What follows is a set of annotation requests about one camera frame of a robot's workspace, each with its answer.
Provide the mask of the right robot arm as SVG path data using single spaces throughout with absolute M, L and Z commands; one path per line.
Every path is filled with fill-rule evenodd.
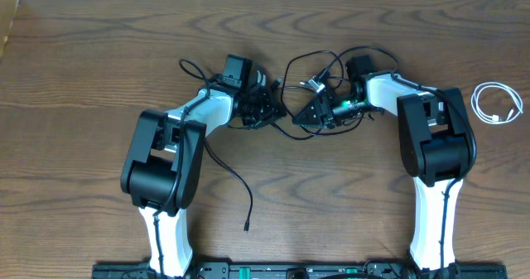
M 321 134 L 372 112 L 397 118 L 402 164 L 415 189 L 412 271 L 447 277 L 455 263 L 453 232 L 458 194 L 476 159 L 476 141 L 459 89 L 436 89 L 377 70 L 369 55 L 344 65 L 349 92 L 339 95 L 328 69 L 308 81 L 314 98 L 292 121 Z

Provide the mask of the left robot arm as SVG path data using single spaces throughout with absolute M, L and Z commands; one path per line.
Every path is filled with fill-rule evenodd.
M 243 130 L 266 127 L 286 113 L 270 79 L 256 62 L 229 54 L 219 74 L 207 75 L 196 63 L 179 67 L 198 79 L 197 95 L 178 108 L 146 109 L 138 117 L 120 177 L 147 226 L 153 278 L 183 278 L 194 253 L 188 239 L 187 209 L 195 197 L 207 137 L 240 118 Z

